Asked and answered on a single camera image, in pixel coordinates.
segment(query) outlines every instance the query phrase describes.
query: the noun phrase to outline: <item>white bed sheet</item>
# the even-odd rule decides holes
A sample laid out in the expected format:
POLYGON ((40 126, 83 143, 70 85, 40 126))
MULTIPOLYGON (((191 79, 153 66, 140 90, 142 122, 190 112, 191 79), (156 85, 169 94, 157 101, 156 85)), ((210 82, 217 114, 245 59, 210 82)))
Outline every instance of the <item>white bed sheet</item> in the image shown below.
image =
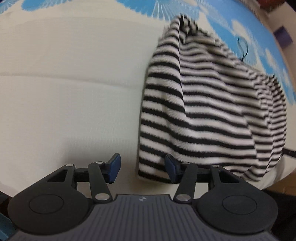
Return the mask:
MULTIPOLYGON (((176 185, 136 175, 145 72, 167 23, 105 0, 36 12, 18 4, 0 15, 0 191, 14 196, 66 163, 86 167, 119 153, 113 195, 173 194, 176 185)), ((295 119, 288 105, 290 148, 295 119)), ((253 184, 265 188, 294 168, 285 157, 253 184)), ((196 197, 206 191, 197 184, 196 197)))

